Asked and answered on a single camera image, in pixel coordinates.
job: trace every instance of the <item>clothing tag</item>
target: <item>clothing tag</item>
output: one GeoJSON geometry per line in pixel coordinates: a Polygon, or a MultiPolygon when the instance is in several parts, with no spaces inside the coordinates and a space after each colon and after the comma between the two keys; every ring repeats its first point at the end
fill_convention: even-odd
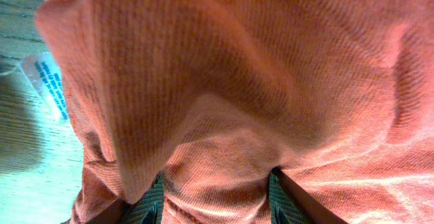
{"type": "Polygon", "coordinates": [[[67,122],[68,111],[63,95],[62,75],[53,56],[49,52],[44,52],[26,57],[20,68],[49,106],[54,119],[60,123],[67,122]]]}

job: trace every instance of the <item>sweater sleeve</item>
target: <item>sweater sleeve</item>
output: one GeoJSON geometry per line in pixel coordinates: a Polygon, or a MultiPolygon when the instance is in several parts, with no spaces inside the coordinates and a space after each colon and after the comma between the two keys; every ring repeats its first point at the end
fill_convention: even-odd
{"type": "Polygon", "coordinates": [[[197,92],[191,68],[176,60],[181,47],[168,38],[178,31],[167,17],[176,2],[50,0],[38,10],[37,27],[62,70],[84,146],[73,223],[118,200],[137,202],[176,146],[176,125],[197,92]]]}

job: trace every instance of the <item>pink sweater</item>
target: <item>pink sweater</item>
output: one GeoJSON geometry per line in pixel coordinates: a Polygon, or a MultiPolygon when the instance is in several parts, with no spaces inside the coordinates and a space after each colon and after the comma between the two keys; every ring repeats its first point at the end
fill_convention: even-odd
{"type": "Polygon", "coordinates": [[[434,0],[47,0],[37,26],[85,149],[72,223],[160,171],[163,223],[270,223],[276,166],[347,222],[434,222],[434,0]]]}

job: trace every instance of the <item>wood grain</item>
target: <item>wood grain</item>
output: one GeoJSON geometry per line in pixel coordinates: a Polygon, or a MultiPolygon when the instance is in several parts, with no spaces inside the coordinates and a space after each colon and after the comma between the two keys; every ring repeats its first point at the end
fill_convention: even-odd
{"type": "Polygon", "coordinates": [[[42,0],[0,0],[0,223],[67,220],[81,186],[83,148],[53,121],[16,65],[48,51],[34,25],[42,0]]]}

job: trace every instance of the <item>ribbed knit fabric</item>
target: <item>ribbed knit fabric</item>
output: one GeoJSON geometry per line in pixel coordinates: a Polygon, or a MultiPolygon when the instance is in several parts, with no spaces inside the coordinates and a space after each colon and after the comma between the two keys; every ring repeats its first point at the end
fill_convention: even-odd
{"type": "MultiPolygon", "coordinates": [[[[289,199],[279,185],[279,179],[273,173],[269,179],[269,203],[272,224],[309,224],[303,213],[289,199]]],[[[160,224],[163,210],[163,180],[158,175],[153,186],[122,217],[123,224],[160,224]]]]}
{"type": "Polygon", "coordinates": [[[162,223],[270,223],[276,166],[350,223],[434,222],[433,0],[52,0],[37,26],[85,149],[71,223],[160,171],[162,223]]]}

